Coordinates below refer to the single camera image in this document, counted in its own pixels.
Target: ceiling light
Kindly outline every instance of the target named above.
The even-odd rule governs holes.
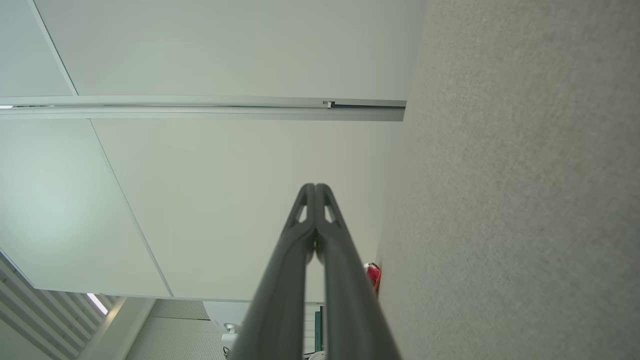
[[[87,293],[86,296],[89,297],[89,299],[91,299],[91,301],[93,301],[93,303],[98,307],[98,309],[100,309],[100,311],[102,311],[103,314],[107,315],[107,308],[104,307],[104,305],[102,305],[102,303],[100,302],[100,300],[98,300],[97,297],[95,297],[94,294],[92,293]]]

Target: red object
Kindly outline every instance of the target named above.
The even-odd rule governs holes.
[[[367,275],[371,279],[371,283],[373,284],[373,290],[377,291],[378,286],[380,286],[380,275],[382,274],[380,267],[375,263],[366,263],[364,265],[364,268],[367,271]]]

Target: metal louver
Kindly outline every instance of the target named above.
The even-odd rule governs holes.
[[[96,296],[107,310],[117,300]],[[52,359],[76,359],[105,317],[86,294],[34,289],[0,254],[0,320]]]

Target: carpeted floor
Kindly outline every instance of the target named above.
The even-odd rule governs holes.
[[[405,359],[640,358],[640,2],[430,0],[404,126]]]

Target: wall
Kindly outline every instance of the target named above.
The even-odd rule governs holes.
[[[149,313],[152,318],[210,320],[202,301],[159,299]]]
[[[224,360],[221,337],[209,320],[150,316],[127,360]]]
[[[118,299],[78,360],[124,359],[155,301],[135,297]]]
[[[429,1],[378,255],[405,359],[638,359],[640,2]]]

